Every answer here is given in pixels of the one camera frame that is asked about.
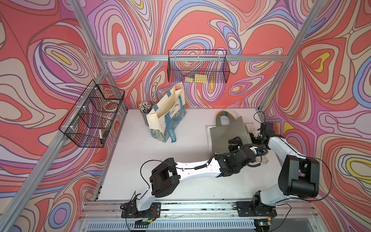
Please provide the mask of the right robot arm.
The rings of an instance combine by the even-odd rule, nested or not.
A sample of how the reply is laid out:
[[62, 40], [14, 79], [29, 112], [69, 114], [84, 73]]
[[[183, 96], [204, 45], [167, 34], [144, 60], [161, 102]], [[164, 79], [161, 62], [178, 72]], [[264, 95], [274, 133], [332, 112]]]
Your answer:
[[265, 142], [281, 164], [277, 184], [253, 196], [251, 210], [258, 216], [275, 216], [273, 210], [279, 203], [292, 199], [317, 197], [319, 193], [320, 163], [294, 149], [282, 136], [270, 137]]

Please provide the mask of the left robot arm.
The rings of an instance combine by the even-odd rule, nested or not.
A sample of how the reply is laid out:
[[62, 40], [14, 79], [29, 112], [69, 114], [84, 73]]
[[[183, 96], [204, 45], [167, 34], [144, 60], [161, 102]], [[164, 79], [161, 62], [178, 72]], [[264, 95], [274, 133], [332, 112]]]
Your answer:
[[158, 160], [146, 181], [148, 189], [135, 197], [138, 211], [149, 210], [152, 203], [172, 194], [177, 186], [189, 179], [229, 177], [256, 161], [259, 147], [256, 144], [238, 146], [232, 152], [213, 154], [208, 160], [192, 163], [176, 162], [174, 158]]

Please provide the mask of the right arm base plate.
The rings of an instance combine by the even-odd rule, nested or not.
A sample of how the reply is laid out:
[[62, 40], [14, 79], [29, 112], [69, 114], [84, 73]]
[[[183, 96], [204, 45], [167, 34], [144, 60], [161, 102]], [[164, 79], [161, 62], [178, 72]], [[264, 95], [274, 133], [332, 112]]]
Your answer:
[[260, 202], [236, 202], [232, 207], [237, 210], [239, 217], [274, 218], [277, 216], [276, 208], [274, 206], [267, 206]]

